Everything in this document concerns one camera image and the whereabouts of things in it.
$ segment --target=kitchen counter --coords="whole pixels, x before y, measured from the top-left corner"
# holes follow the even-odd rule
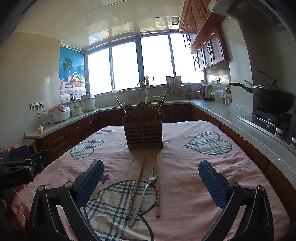
[[[167,100],[164,103],[164,105],[170,104],[191,104],[228,126],[230,129],[235,131],[237,134],[239,134],[241,137],[255,146],[262,154],[264,154],[286,176],[289,182],[296,189],[296,156],[290,150],[285,148],[283,145],[281,145],[270,136],[266,135],[264,132],[237,119],[238,115],[250,116],[251,114],[235,108],[231,108],[230,106],[224,105],[222,103],[215,103],[214,101],[203,101],[199,99]],[[43,125],[43,133],[38,134],[37,131],[34,131],[26,135],[25,137],[40,139],[58,129],[61,129],[95,113],[119,109],[120,107],[118,106],[96,108],[93,111],[82,113],[79,116],[71,117],[68,120],[60,123],[50,124],[46,126]]]

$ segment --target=range hood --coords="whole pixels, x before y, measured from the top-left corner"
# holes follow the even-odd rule
[[[260,0],[211,0],[209,9],[237,20],[258,34],[282,26],[277,16]]]

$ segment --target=plaid heart pattern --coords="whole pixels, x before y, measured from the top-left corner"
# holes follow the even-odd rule
[[[135,196],[132,212],[146,186],[140,181]],[[97,200],[90,199],[84,207],[84,214],[90,226],[101,240],[115,241],[154,241],[154,234],[143,215],[156,205],[156,191],[148,186],[134,225],[127,226],[126,211],[135,185],[134,180],[112,184],[98,192]]]
[[[232,150],[232,145],[227,141],[220,140],[220,135],[215,132],[199,134],[183,147],[208,155],[223,154]]]
[[[94,147],[97,147],[103,143],[103,140],[92,140],[80,143],[77,146],[71,148],[70,154],[72,157],[77,159],[84,158],[90,156],[94,152]]]

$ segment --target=window frame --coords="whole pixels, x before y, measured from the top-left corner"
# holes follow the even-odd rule
[[[115,82],[114,82],[114,74],[113,74],[113,53],[112,53],[112,47],[117,46],[117,45],[121,45],[121,44],[125,44],[125,43],[129,43],[129,42],[135,42],[136,44],[136,54],[137,54],[137,61],[138,61],[138,71],[139,71],[139,79],[144,80],[145,79],[145,75],[144,75],[144,64],[143,64],[143,55],[142,55],[142,44],[141,44],[141,38],[145,38],[145,37],[149,37],[149,36],[157,36],[157,35],[167,35],[168,36],[168,41],[169,41],[169,47],[170,47],[170,54],[171,54],[171,64],[172,64],[172,68],[173,68],[173,74],[174,77],[176,77],[176,68],[175,68],[175,61],[174,61],[174,53],[173,53],[173,47],[172,47],[172,41],[171,41],[171,34],[181,34],[180,32],[177,31],[170,31],[170,32],[160,32],[160,33],[151,33],[151,34],[143,34],[140,36],[136,36],[136,37],[130,37],[124,40],[120,40],[120,41],[116,41],[113,43],[107,43],[107,44],[103,44],[102,46],[98,46],[94,49],[91,49],[87,52],[85,52],[85,77],[86,77],[86,90],[87,93],[90,93],[90,85],[89,85],[89,65],[88,65],[88,56],[90,54],[96,53],[98,51],[101,51],[103,49],[108,48],[109,49],[109,63],[110,63],[110,76],[111,76],[111,87],[112,89],[115,88]],[[191,83],[192,85],[201,85],[200,83],[196,82],[196,83]],[[143,83],[140,83],[140,88],[145,88],[145,85]],[[111,92],[106,92],[106,93],[102,93],[99,95],[105,95],[105,94],[109,94]]]

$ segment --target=paper towel roll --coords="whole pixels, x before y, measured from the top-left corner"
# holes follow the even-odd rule
[[[61,100],[70,99],[70,94],[61,95]]]

